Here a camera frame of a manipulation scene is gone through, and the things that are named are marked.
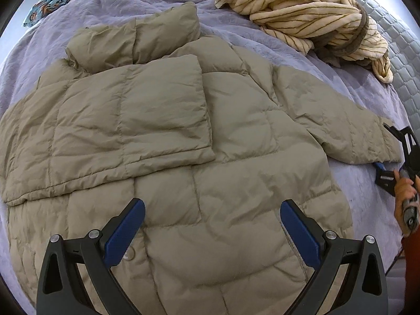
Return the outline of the person's right hand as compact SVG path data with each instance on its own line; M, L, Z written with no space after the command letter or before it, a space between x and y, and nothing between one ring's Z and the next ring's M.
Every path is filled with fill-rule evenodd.
M394 217L397 220L399 227L401 228L402 235L406 238L410 235L410 230L404 223L403 219L403 203L405 200L414 198L419 192L419 177L416 176L416 180L412 181L410 178L401 177L397 170L394 170L394 177L396 179L396 185L394 187L395 192L395 208Z

